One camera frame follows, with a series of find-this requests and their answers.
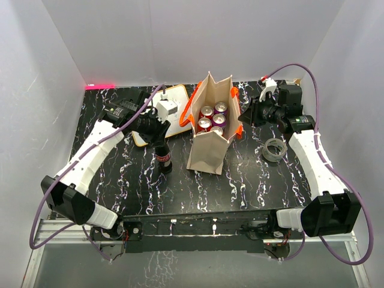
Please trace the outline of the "dark cola glass bottle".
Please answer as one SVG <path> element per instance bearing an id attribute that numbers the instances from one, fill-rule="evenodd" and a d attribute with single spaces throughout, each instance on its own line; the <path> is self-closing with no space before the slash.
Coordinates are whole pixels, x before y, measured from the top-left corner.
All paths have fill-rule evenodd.
<path id="1" fill-rule="evenodd" d="M 156 159 L 159 163 L 160 172 L 163 174 L 170 173 L 172 171 L 172 161 L 170 157 L 170 150 L 166 143 L 162 143 L 155 147 Z"/>

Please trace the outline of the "purple can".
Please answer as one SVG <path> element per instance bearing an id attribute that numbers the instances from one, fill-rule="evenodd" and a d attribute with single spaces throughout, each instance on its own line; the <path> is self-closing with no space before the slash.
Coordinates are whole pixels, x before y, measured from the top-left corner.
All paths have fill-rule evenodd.
<path id="1" fill-rule="evenodd" d="M 226 127 L 226 117 L 223 114 L 217 113 L 214 114 L 212 117 L 212 126 L 213 127 L 220 127 L 222 129 L 225 129 Z"/>
<path id="2" fill-rule="evenodd" d="M 228 112 L 228 106 L 226 103 L 219 101 L 214 105 L 214 114 L 221 114 L 226 116 Z"/>
<path id="3" fill-rule="evenodd" d="M 211 127 L 210 131 L 215 132 L 217 135 L 223 137 L 224 129 L 218 126 Z"/>

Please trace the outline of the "beige canvas bag orange handles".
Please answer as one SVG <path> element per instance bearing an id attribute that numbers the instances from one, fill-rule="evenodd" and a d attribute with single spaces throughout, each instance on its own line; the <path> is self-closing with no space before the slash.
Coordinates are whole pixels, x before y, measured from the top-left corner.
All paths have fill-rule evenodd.
<path id="1" fill-rule="evenodd" d="M 227 105 L 226 126 L 222 136 L 214 131 L 202 134 L 198 132 L 199 113 L 204 106 L 213 107 L 218 102 Z M 242 123 L 238 120 L 241 114 L 239 106 L 239 91 L 232 83 L 232 76 L 216 82 L 209 73 L 192 93 L 179 125 L 191 124 L 193 142 L 187 161 L 187 169 L 220 175 L 223 169 L 224 157 L 234 138 L 241 138 Z"/>

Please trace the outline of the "red can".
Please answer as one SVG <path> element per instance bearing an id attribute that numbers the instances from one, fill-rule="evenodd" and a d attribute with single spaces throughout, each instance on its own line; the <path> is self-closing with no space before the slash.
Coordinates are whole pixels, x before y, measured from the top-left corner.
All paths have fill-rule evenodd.
<path id="1" fill-rule="evenodd" d="M 207 117 L 202 117 L 198 120 L 198 123 L 197 123 L 197 132 L 200 133 L 205 133 L 205 132 L 209 132 L 211 130 L 211 127 L 212 127 L 212 122 L 209 118 Z"/>
<path id="2" fill-rule="evenodd" d="M 203 106 L 199 112 L 199 118 L 212 119 L 214 115 L 214 109 L 211 106 Z"/>

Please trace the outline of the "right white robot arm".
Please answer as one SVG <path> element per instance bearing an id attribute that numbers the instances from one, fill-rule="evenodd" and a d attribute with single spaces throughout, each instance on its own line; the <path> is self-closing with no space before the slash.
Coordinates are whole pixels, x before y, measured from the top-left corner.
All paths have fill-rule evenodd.
<path id="1" fill-rule="evenodd" d="M 350 233 L 361 210 L 357 196 L 322 161 L 323 151 L 315 120 L 303 113 L 302 89 L 295 84 L 266 83 L 239 120 L 253 127 L 277 125 L 295 152 L 308 181 L 311 202 L 304 208 L 281 209 L 267 224 L 268 233 L 281 238 L 289 229 L 310 237 Z"/>

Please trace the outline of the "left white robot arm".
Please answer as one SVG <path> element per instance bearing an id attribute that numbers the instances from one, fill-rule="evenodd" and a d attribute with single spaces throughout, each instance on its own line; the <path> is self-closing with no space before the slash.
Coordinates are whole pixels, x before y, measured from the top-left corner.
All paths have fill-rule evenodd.
<path id="1" fill-rule="evenodd" d="M 55 177 L 45 176 L 41 182 L 49 208 L 77 225 L 100 228 L 110 239 L 124 232 L 119 214 L 99 205 L 86 196 L 89 185 L 106 157 L 131 132 L 136 132 L 155 150 L 161 173 L 172 170 L 166 133 L 167 117 L 177 106 L 162 95 L 152 104 L 153 94 L 130 88 L 124 98 L 109 102 L 74 157 Z"/>

